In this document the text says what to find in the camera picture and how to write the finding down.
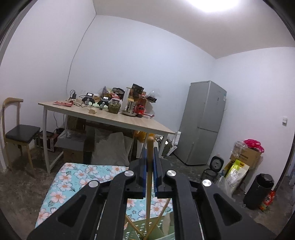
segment charger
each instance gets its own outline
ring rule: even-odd
[[[75,90],[71,90],[70,91],[70,98],[69,99],[75,101],[76,100],[76,97],[77,97],[76,91]]]

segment wooden table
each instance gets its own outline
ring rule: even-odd
[[[163,126],[162,124],[158,123],[154,119],[146,119],[146,118],[138,118],[138,117],[129,117],[123,115],[121,113],[113,114],[109,113],[105,110],[97,109],[97,113],[91,114],[88,113],[89,107],[78,107],[73,105],[72,107],[65,107],[60,105],[53,104],[54,102],[45,102],[45,103],[38,103],[44,107],[43,110],[43,146],[44,146],[44,157],[46,163],[47,172],[50,173],[50,170],[53,168],[54,164],[58,161],[58,159],[63,155],[63,152],[51,163],[49,164],[48,160],[48,152],[47,152],[47,139],[46,139],[46,126],[47,126],[47,111],[58,112],[78,118],[83,118],[90,121],[105,123],[109,125],[114,125],[118,127],[123,127],[127,129],[143,131],[147,133],[159,134],[163,135],[163,141],[159,148],[159,156],[162,155],[163,149],[165,146],[165,142],[167,139],[168,134],[175,134],[175,132],[171,131],[169,128]]]

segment white table frame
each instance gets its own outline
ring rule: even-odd
[[[122,123],[122,122],[110,121],[109,119],[104,119],[104,118],[98,118],[95,115],[90,116],[90,115],[82,114],[82,113],[75,112],[75,111],[69,111],[67,109],[43,105],[43,128],[42,128],[42,130],[43,130],[43,146],[44,146],[44,157],[45,157],[46,169],[47,169],[48,173],[50,173],[50,171],[54,167],[55,163],[63,156],[63,152],[61,154],[59,154],[57,156],[57,158],[55,158],[55,160],[51,164],[49,164],[49,158],[48,158],[48,152],[47,152],[47,138],[46,138],[47,111],[58,112],[58,113],[65,114],[67,116],[74,116],[74,117],[78,117],[78,118],[82,118],[82,119],[86,119],[86,120],[90,120],[90,121],[100,122],[100,123],[109,124],[109,125],[113,125],[113,126],[117,126],[117,127],[123,127],[123,128],[131,129],[131,130],[143,131],[143,132],[147,133],[147,136],[149,133],[163,135],[163,140],[162,140],[161,145],[159,147],[159,157],[162,156],[168,134],[173,134],[172,131],[166,132],[166,131],[160,131],[160,130],[156,130],[156,129],[152,130],[150,128],[146,128],[146,127],[142,127],[142,126],[127,124],[127,123]]]

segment silver refrigerator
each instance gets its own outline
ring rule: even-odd
[[[226,101],[226,91],[212,81],[189,88],[175,155],[185,164],[206,164],[212,152]]]

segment black chair seat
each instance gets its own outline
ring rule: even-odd
[[[5,137],[18,142],[29,143],[38,132],[40,132],[39,127],[20,124],[7,132]]]

